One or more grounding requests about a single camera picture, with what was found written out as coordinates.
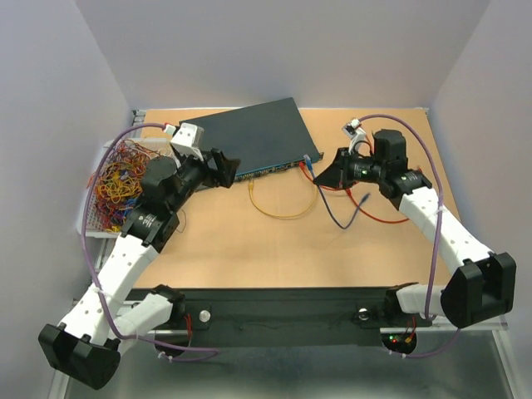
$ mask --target white clip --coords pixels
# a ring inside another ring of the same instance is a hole
[[[447,212],[447,211],[448,211],[448,209],[444,205],[442,205],[440,208],[438,208],[438,209],[436,209],[434,211],[433,215],[434,214],[438,215],[440,212],[443,214],[444,212]]]
[[[115,300],[115,298],[110,293],[106,293],[103,289],[99,289],[96,285],[92,287],[92,291],[94,291],[95,293],[101,293],[104,297],[106,297],[106,299],[109,298],[111,301]]]

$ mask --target white wall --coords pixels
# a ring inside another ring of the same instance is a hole
[[[134,108],[428,106],[489,0],[76,0]]]
[[[71,0],[0,12],[0,397],[47,396],[37,335],[88,283],[74,220],[97,146],[129,106]]]
[[[465,223],[517,261],[509,315],[532,396],[532,2],[493,0],[429,114]]]

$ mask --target wooden table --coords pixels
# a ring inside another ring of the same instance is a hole
[[[177,124],[221,111],[226,110],[153,110],[146,113],[145,121]],[[421,135],[443,180],[446,206],[457,216],[426,113],[421,109],[302,109],[316,147],[325,154],[323,161],[315,164],[316,172],[330,164],[338,147],[348,145],[341,131],[347,121],[377,112],[402,118]],[[382,128],[402,131],[410,166],[420,166],[434,182],[425,153],[402,126],[384,119],[370,120],[363,126],[368,134]],[[160,132],[145,129],[142,135]],[[313,186],[299,168],[257,179],[254,187],[256,201],[280,214],[297,213],[313,195]],[[352,189],[355,199],[368,191],[372,195],[364,204],[365,210],[384,219],[402,219],[376,185],[360,184]],[[346,223],[354,211],[351,201],[344,193],[327,193],[327,197],[334,214]],[[428,279],[432,245],[411,222],[382,224],[359,214],[344,231],[330,220],[321,200],[301,219],[271,219],[251,205],[248,182],[229,190],[198,192],[184,210],[184,233],[174,233],[137,281],[137,288],[160,283],[176,288],[376,287],[426,283]],[[440,259],[436,283],[446,284],[449,277]]]

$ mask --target blue cable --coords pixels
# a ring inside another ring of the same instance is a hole
[[[313,177],[313,180],[316,179],[316,175],[314,174],[314,169],[313,169],[313,164],[312,164],[312,161],[310,160],[310,157],[308,155],[305,155],[304,156],[304,159],[305,159],[305,163],[307,164],[307,169],[308,171],[310,172],[310,175]],[[316,187],[318,187],[318,191],[319,191],[319,194],[321,195],[322,197],[322,200],[323,200],[323,203],[325,204],[325,208],[327,208],[327,212],[329,213],[329,216],[331,216],[331,219],[334,223],[336,223],[336,226],[338,226],[340,229],[342,230],[347,230],[349,229],[349,227],[351,226],[352,222],[355,220],[355,218],[357,217],[357,214],[358,214],[358,211],[360,210],[360,207],[362,206],[362,204],[364,204],[364,202],[367,201],[367,199],[369,198],[369,193],[366,193],[362,199],[360,200],[360,202],[358,203],[358,206],[357,208],[355,209],[355,212],[352,214],[352,217],[351,217],[351,220],[349,220],[349,223],[347,223],[345,226],[342,226],[340,224],[340,222],[338,222],[338,220],[334,217],[334,214],[333,212],[331,211],[331,208],[329,207],[329,204],[327,202],[327,198],[325,198],[325,194],[323,193],[323,190],[322,188],[319,186],[319,185],[316,185]]]

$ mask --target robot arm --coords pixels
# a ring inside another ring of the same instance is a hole
[[[140,183],[142,195],[128,215],[115,247],[98,274],[101,289],[93,283],[77,305],[59,322],[47,324],[39,343],[53,368],[89,387],[99,389],[111,379],[121,354],[135,340],[121,341],[110,331],[100,294],[106,298],[116,333],[139,337],[173,320],[181,320],[185,301],[178,291],[160,285],[135,308],[116,317],[127,294],[145,268],[160,254],[179,225],[177,213],[200,185],[229,188],[239,160],[228,160],[221,151],[200,150],[203,129],[181,124],[179,130],[167,125],[165,131],[174,158],[150,160]]]
[[[315,180],[316,185],[346,189],[356,182],[379,185],[382,195],[434,242],[437,213],[442,212],[439,253],[452,277],[445,287],[434,287],[430,313],[447,317],[458,328],[509,312],[513,306],[515,261],[495,254],[478,241],[445,207],[419,171],[408,169],[406,141],[399,131],[374,135],[375,154],[362,156],[356,144],[365,132],[357,120],[344,127],[352,138],[337,151],[333,163]],[[392,313],[423,313],[428,287],[407,284],[391,290]]]

